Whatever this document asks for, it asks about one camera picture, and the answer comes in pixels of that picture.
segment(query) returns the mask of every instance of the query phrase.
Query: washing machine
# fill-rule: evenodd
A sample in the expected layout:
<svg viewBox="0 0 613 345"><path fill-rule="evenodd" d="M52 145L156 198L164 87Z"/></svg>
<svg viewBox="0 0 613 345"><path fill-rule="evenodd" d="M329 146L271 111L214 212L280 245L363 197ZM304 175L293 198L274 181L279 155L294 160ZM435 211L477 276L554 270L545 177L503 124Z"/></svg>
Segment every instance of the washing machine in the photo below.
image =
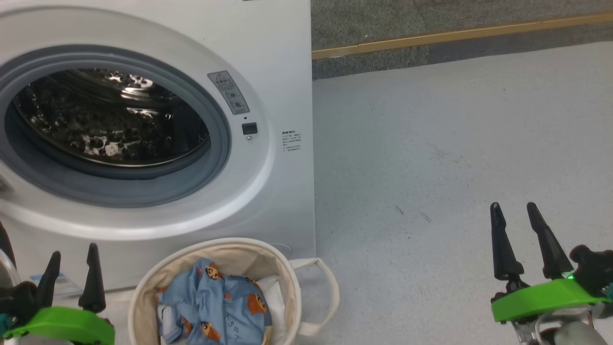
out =
<svg viewBox="0 0 613 345"><path fill-rule="evenodd" d="M0 1L0 220L22 279L107 290L191 244L312 257L308 0Z"/></svg>

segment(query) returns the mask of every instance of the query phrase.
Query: laundry basket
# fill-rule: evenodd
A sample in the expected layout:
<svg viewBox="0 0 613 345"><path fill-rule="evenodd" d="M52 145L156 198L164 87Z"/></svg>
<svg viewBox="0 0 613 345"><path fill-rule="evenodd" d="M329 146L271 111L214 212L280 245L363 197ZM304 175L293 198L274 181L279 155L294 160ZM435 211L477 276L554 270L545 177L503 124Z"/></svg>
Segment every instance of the laundry basket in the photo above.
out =
<svg viewBox="0 0 613 345"><path fill-rule="evenodd" d="M128 314L128 332L132 345L152 345L159 342L156 292L168 286L181 272L190 270L199 258L213 260L226 274L248 276L258 281L278 277L283 296L285 335L273 337L271 345L293 345L297 335L315 336L332 319L340 304L338 281L331 270L318 258L288 261L270 244L248 238L223 238L195 244L167 257L152 268L134 292ZM295 269L316 265L330 285L330 308L320 324L302 322L302 296Z"/></svg>

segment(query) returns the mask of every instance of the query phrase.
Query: gray rubber seal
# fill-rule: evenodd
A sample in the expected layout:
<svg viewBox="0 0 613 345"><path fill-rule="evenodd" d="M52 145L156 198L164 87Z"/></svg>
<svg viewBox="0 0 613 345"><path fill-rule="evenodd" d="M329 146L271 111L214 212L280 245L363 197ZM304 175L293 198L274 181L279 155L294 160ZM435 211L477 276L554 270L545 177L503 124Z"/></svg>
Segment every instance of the gray rubber seal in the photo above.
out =
<svg viewBox="0 0 613 345"><path fill-rule="evenodd" d="M169 89L202 118L210 146L171 164L121 169L79 160L26 135L12 98L28 83L73 68L130 71ZM92 45L46 48L0 66L0 159L53 194L106 207L147 207L183 198L209 183L230 152L227 119L212 97L179 70L146 55Z"/></svg>

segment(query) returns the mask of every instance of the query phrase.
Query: gold floor edging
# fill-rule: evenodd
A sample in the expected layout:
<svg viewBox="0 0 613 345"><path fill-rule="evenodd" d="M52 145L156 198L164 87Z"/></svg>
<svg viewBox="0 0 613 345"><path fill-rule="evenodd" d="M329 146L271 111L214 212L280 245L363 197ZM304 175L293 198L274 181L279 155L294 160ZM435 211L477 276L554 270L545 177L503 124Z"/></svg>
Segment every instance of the gold floor edging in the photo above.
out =
<svg viewBox="0 0 613 345"><path fill-rule="evenodd" d="M582 15L578 17L565 17L529 21L526 23L484 26L481 28L446 31L443 33L418 34L406 37L399 37L395 39L385 39L380 41L363 42L353 45L344 45L340 47L321 48L313 50L311 52L311 57L313 60L336 58L345 55L378 52L380 50L408 48L414 47L416 45L427 45L451 41L461 41L463 39L527 33L529 31L559 29L567 28L569 26L608 23L612 21L613 11L601 12L591 15Z"/></svg>

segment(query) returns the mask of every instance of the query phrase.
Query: basket handle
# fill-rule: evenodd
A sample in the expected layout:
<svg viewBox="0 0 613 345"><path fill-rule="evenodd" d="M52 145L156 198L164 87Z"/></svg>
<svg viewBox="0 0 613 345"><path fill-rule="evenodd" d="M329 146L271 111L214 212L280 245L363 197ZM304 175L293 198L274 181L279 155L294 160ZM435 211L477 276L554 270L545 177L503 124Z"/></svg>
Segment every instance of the basket handle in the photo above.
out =
<svg viewBox="0 0 613 345"><path fill-rule="evenodd" d="M320 324L301 322L300 328L298 329L298 334L300 335L315 336L330 322L330 320L332 320L332 317L336 314L338 306L341 303L341 289L338 286L338 280L330 268L320 258L295 259L291 260L289 263L294 269L316 265L325 274L328 284L330 285L330 309L324 321Z"/></svg>

